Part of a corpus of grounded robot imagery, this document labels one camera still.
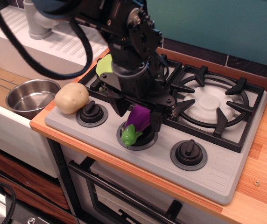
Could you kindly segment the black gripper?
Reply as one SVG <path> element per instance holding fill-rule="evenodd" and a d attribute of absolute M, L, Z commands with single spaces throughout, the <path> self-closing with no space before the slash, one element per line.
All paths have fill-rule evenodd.
<path fill-rule="evenodd" d="M 146 91 L 152 84 L 157 86 L 157 82 L 149 69 L 149 63 L 143 63 L 135 70 L 127 70 L 112 63 L 112 70 L 112 73 L 101 74 L 100 79 L 108 86 L 131 97 L 141 98 L 146 95 Z M 120 117 L 123 117 L 133 104 L 126 99 L 126 96 L 113 90 L 106 90 L 106 96 L 113 110 Z M 163 107 L 156 107 L 151 110 L 150 125 L 154 132 L 160 132 L 161 126 L 169 118 L 170 112 L 169 108 Z"/>

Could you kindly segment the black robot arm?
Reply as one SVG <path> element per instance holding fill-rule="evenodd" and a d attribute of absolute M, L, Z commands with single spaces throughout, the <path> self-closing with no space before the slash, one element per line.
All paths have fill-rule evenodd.
<path fill-rule="evenodd" d="M 115 112 L 123 116 L 131 104 L 150 110 L 155 132 L 171 114 L 175 99 L 163 88 L 169 74 L 166 60 L 157 53 L 161 32 L 155 29 L 143 5 L 135 0 L 35 0 L 43 16 L 82 22 L 105 39 L 112 55 L 112 72 L 100 82 Z"/>

